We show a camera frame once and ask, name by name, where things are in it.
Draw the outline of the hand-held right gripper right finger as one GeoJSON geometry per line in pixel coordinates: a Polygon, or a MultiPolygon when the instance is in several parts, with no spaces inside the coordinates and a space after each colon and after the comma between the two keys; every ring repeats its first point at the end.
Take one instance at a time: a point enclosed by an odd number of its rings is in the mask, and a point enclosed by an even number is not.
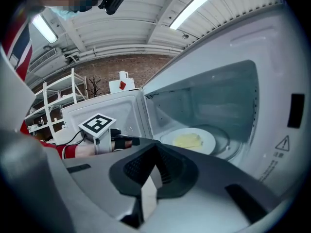
{"type": "Polygon", "coordinates": [[[188,157],[156,144],[155,166],[158,168],[162,186],[157,190],[158,199],[179,198],[188,193],[198,180],[198,167],[188,157]]]}

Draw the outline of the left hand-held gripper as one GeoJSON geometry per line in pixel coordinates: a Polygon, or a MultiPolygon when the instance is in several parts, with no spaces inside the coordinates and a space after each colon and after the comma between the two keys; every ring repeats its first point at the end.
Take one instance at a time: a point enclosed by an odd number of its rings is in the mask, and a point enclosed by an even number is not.
{"type": "Polygon", "coordinates": [[[117,120],[97,113],[78,125],[89,141],[93,142],[96,154],[112,152],[111,128],[117,120]]]}

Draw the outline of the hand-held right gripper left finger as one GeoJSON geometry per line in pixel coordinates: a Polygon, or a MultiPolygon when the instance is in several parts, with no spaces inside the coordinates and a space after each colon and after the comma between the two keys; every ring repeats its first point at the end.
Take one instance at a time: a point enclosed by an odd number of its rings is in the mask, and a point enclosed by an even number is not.
{"type": "Polygon", "coordinates": [[[110,181],[121,194],[140,198],[141,188],[154,169],[157,159],[157,145],[149,144],[115,162],[109,169],[110,181]]]}

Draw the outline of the yellow noodle food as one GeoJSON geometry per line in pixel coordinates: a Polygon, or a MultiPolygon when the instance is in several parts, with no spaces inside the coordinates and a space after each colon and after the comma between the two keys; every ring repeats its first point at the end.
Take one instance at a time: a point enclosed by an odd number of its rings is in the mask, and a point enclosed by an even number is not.
{"type": "Polygon", "coordinates": [[[182,134],[177,136],[173,140],[173,145],[180,148],[185,149],[199,149],[201,148],[203,141],[198,134],[189,133],[189,134],[182,134]]]}

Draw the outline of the white food plate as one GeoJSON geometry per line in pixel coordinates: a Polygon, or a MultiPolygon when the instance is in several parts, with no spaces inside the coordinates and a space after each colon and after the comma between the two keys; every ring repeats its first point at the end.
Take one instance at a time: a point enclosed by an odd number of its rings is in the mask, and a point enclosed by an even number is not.
{"type": "Polygon", "coordinates": [[[214,136],[202,129],[197,129],[197,128],[182,128],[178,130],[174,130],[166,135],[163,135],[160,137],[160,141],[164,144],[172,145],[173,146],[173,140],[182,134],[189,134],[189,133],[195,133],[198,134],[202,141],[203,144],[201,148],[199,149],[192,149],[192,151],[198,152],[198,153],[203,153],[206,155],[209,155],[213,152],[215,146],[216,146],[216,141],[214,136]]]}

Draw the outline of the white microwave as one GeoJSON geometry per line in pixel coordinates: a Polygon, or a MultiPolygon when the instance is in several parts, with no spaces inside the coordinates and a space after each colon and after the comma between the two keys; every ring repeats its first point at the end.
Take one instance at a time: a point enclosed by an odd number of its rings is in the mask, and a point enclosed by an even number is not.
{"type": "Polygon", "coordinates": [[[287,8],[270,10],[204,37],[139,89],[65,108],[68,132],[97,113],[123,134],[157,141],[219,127],[228,161],[283,196],[311,163],[311,48],[287,8]]]}

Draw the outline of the person's left forearm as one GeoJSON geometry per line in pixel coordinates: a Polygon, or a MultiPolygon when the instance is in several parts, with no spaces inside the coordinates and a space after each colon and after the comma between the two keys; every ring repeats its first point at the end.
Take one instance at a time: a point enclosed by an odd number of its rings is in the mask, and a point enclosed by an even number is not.
{"type": "Polygon", "coordinates": [[[84,158],[96,154],[93,145],[55,145],[43,141],[39,142],[44,147],[55,149],[61,159],[84,158]]]}

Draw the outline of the glass microwave turntable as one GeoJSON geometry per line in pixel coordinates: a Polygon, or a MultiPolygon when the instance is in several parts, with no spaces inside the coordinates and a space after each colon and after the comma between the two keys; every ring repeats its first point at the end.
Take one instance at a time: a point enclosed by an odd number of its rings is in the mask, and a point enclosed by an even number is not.
{"type": "Polygon", "coordinates": [[[226,131],[209,124],[195,125],[194,128],[205,130],[214,136],[216,146],[210,155],[227,161],[230,159],[230,138],[226,131]]]}

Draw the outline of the black coat rack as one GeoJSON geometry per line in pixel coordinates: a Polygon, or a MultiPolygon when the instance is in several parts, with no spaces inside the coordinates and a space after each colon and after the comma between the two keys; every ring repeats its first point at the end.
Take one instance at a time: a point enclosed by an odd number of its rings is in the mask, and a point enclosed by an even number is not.
{"type": "Polygon", "coordinates": [[[101,88],[99,87],[101,79],[97,80],[95,77],[93,77],[92,79],[89,79],[89,81],[91,83],[91,89],[88,90],[88,92],[90,92],[94,98],[98,97],[101,94],[101,88]]]}

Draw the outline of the white fridge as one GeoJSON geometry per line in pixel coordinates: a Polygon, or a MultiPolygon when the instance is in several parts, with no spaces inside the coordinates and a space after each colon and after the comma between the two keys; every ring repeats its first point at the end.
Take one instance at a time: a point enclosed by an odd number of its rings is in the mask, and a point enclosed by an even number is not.
{"type": "Polygon", "coordinates": [[[109,90],[110,93],[117,93],[117,92],[122,92],[122,91],[128,91],[128,90],[132,90],[135,89],[135,83],[134,83],[134,79],[133,78],[128,78],[125,80],[122,80],[123,82],[126,83],[126,87],[124,90],[120,90],[119,86],[120,86],[120,81],[121,80],[114,80],[114,81],[109,81],[109,90]]]}

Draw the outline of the white metal shelving rack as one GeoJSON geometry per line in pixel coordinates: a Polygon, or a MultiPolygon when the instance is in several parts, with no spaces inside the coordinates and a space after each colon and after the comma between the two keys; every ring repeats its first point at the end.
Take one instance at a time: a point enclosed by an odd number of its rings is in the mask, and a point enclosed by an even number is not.
{"type": "Polygon", "coordinates": [[[54,143],[57,132],[66,127],[62,109],[88,99],[86,77],[72,69],[71,73],[43,88],[35,94],[25,123],[30,134],[54,143]]]}

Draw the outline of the white ceiling pipe bundle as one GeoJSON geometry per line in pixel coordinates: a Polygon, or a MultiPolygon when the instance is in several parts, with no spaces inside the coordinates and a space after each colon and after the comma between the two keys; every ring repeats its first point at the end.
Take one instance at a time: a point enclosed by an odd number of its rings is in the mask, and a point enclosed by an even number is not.
{"type": "Polygon", "coordinates": [[[169,56],[176,56],[181,53],[183,49],[176,47],[168,47],[162,45],[150,44],[125,44],[114,45],[108,47],[92,48],[84,52],[78,50],[70,50],[64,52],[66,59],[72,59],[75,63],[86,60],[93,60],[117,55],[130,55],[130,54],[164,54],[169,56]]]}

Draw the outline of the white ceiling air conditioner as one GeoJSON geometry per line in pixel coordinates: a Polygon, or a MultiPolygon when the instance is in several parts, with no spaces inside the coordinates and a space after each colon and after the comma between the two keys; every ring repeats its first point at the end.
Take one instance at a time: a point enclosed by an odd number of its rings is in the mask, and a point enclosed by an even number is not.
{"type": "Polygon", "coordinates": [[[68,60],[60,48],[50,49],[38,57],[28,68],[28,73],[44,78],[67,66],[68,60]]]}

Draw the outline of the person's red top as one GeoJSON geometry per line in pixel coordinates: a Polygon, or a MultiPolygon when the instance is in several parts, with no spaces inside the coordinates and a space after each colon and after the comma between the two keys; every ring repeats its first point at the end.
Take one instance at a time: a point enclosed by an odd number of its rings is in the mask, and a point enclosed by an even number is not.
{"type": "Polygon", "coordinates": [[[0,44],[0,129],[30,134],[24,121],[35,95],[25,78],[33,53],[25,9],[13,17],[0,44]]]}

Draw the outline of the long ceiling tube light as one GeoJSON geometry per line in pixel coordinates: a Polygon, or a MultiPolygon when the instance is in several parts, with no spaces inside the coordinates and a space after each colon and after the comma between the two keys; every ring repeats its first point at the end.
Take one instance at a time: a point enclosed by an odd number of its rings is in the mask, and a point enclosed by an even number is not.
{"type": "Polygon", "coordinates": [[[192,0],[174,19],[169,28],[177,30],[184,21],[208,0],[192,0]]]}
{"type": "Polygon", "coordinates": [[[36,15],[32,20],[32,24],[50,44],[58,40],[57,35],[50,28],[50,26],[47,24],[47,22],[41,15],[36,15]]]}

